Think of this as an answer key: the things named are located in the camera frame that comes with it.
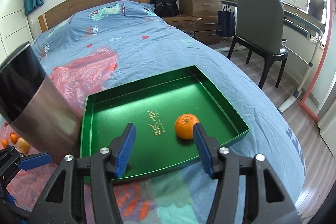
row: silver screw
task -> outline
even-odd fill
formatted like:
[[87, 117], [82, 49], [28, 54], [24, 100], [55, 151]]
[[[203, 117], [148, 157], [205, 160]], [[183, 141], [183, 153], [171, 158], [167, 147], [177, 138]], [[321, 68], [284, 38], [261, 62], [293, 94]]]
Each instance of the silver screw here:
[[221, 154], [229, 154], [229, 152], [230, 152], [230, 150], [228, 149], [228, 148], [226, 148], [226, 147], [221, 147], [220, 149], [219, 149], [219, 152], [221, 153]]
[[255, 158], [256, 158], [257, 160], [259, 160], [259, 161], [264, 161], [264, 160], [265, 160], [265, 156], [264, 156], [263, 154], [257, 154], [257, 155], [255, 156]]
[[103, 147], [101, 150], [99, 150], [100, 153], [102, 154], [107, 154], [108, 152], [110, 152], [108, 147]]
[[74, 158], [73, 155], [70, 155], [70, 154], [69, 154], [69, 155], [66, 155], [66, 156], [64, 157], [64, 160], [65, 160], [65, 161], [71, 161], [71, 160], [73, 160], [73, 158]]

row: metallic cylinder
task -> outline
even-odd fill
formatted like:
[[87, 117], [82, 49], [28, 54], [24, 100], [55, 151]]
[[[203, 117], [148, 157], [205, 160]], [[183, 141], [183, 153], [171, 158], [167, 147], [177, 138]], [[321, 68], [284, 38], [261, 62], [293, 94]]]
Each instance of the metallic cylinder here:
[[0, 66], [0, 113], [10, 126], [53, 162], [79, 154], [81, 119], [46, 75], [29, 43]]

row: pink pole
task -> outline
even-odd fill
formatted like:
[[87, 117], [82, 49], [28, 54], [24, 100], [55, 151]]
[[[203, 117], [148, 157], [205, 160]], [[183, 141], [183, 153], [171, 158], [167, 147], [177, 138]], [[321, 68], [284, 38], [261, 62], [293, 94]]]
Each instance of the pink pole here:
[[307, 107], [307, 105], [305, 104], [305, 101], [307, 100], [307, 98], [308, 98], [308, 96], [309, 96], [311, 90], [313, 89], [313, 87], [314, 87], [314, 85], [315, 85], [315, 83], [316, 83], [317, 78], [319, 77], [319, 74], [320, 74], [320, 72], [321, 72], [321, 69], [322, 69], [324, 60], [325, 60], [326, 55], [327, 55], [327, 50], [328, 50], [328, 46], [329, 46], [329, 42], [330, 42], [330, 36], [331, 36], [332, 20], [333, 20], [333, 5], [332, 5], [333, 0], [329, 0], [329, 3], [330, 3], [330, 8], [329, 8], [329, 31], [328, 31], [328, 35], [327, 35], [327, 40], [326, 40], [326, 42], [325, 42], [325, 46], [324, 46], [324, 51], [323, 51], [323, 54], [322, 54], [322, 58], [321, 58], [321, 61], [320, 61], [319, 66], [318, 66], [318, 68], [317, 68], [317, 71], [316, 71], [316, 73], [315, 73], [315, 75], [314, 75], [314, 78], [313, 78], [312, 82], [310, 83], [310, 85], [309, 85], [309, 87], [308, 87], [306, 93], [304, 94], [304, 96], [303, 96], [303, 98], [302, 98], [302, 100], [301, 100], [301, 102], [300, 102], [300, 106], [302, 106], [302, 107], [305, 109], [305, 111], [307, 111], [308, 114], [309, 114], [310, 116], [312, 116], [312, 118], [313, 118], [316, 122], [318, 122], [320, 119], [315, 115], [315, 113], [313, 113], [313, 112], [311, 111], [311, 109], [310, 109], [309, 107]]

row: blue bedsheet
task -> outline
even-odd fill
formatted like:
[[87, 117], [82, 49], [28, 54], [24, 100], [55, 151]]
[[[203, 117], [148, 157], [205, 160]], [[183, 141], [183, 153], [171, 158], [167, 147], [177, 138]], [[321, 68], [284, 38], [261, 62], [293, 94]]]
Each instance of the blue bedsheet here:
[[[118, 54], [117, 67], [103, 82], [105, 88], [197, 65], [250, 128], [230, 149], [250, 157], [264, 154], [293, 202], [299, 197], [305, 160], [297, 138], [271, 101], [230, 60], [169, 26], [153, 13], [151, 5], [119, 1], [76, 13], [41, 34], [33, 48], [49, 75], [58, 66], [95, 50], [113, 50]], [[244, 208], [244, 179], [240, 182], [236, 223], [241, 223]], [[216, 184], [197, 163], [130, 184], [131, 190], [118, 186], [115, 191], [117, 201], [123, 197], [118, 204], [127, 224], [198, 224], [206, 223]]]

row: red plastic bag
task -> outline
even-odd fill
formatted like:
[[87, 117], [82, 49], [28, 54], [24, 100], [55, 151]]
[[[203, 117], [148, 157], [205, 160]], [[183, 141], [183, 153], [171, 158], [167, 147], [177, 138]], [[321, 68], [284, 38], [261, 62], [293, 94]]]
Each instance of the red plastic bag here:
[[[117, 59], [118, 54], [105, 47], [55, 67], [50, 78], [70, 106], [82, 115], [86, 96], [104, 90], [103, 82], [117, 68]], [[9, 145], [13, 145], [9, 139], [13, 131], [9, 125], [3, 123], [0, 125], [0, 139], [6, 139]], [[38, 151], [31, 147], [28, 154], [35, 153]], [[7, 186], [7, 190], [16, 200], [16, 205], [31, 211], [56, 167], [56, 164], [48, 164], [29, 171], [21, 170]], [[88, 223], [94, 223], [90, 186], [86, 185], [84, 190]]]

